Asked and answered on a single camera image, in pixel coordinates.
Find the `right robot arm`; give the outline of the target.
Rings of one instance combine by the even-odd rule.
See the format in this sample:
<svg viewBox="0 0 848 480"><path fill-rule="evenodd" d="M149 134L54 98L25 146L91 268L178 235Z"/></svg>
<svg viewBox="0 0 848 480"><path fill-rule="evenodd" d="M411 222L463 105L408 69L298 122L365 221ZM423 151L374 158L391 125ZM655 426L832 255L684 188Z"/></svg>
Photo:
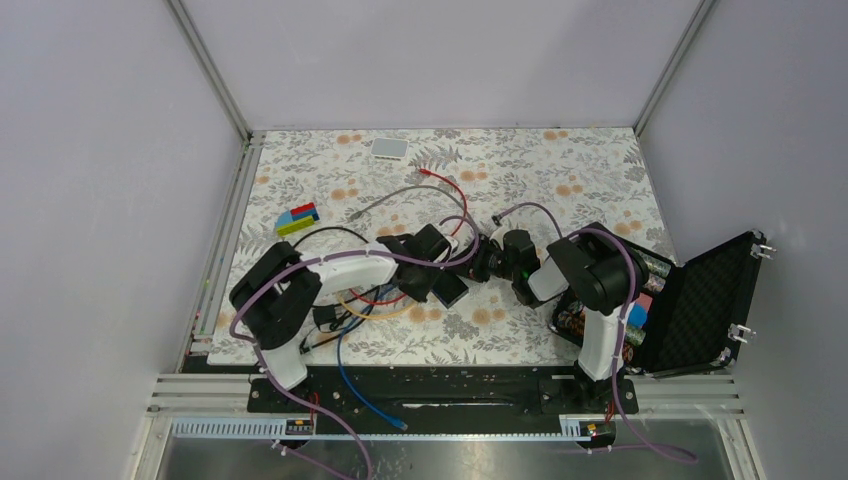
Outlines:
<svg viewBox="0 0 848 480"><path fill-rule="evenodd" d="M492 277L512 284L525 306L537 307L571 293L586 314L577 365L586 375L573 386L575 402L597 412L613 398L609 378L624 366L621 331L649 269L619 236L592 223L546 247L540 260L531 235L521 229L500 237L483 236L477 250L467 247L465 261L450 270L466 279L487 282Z"/></svg>

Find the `black network switch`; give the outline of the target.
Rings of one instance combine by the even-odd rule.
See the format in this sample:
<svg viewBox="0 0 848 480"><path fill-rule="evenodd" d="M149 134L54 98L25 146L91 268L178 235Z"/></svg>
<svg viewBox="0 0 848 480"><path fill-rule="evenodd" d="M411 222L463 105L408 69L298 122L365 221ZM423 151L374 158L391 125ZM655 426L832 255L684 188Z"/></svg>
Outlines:
<svg viewBox="0 0 848 480"><path fill-rule="evenodd" d="M443 271L436 279L431 293L446 309L451 309L468 294L465 282L452 272Z"/></svg>

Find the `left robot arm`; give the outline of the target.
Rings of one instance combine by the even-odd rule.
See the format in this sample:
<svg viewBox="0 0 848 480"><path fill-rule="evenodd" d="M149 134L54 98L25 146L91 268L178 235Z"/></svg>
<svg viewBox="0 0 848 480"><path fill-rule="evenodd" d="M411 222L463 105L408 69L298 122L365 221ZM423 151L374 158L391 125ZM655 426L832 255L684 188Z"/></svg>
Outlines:
<svg viewBox="0 0 848 480"><path fill-rule="evenodd" d="M295 337L315 301L359 287L394 285L422 302L429 295L456 241L435 226L416 234L382 236L353 250L317 255L287 241L272 245L232 287L236 310L258 347L260 365L275 379L272 398L288 411L309 401L307 367Z"/></svg>

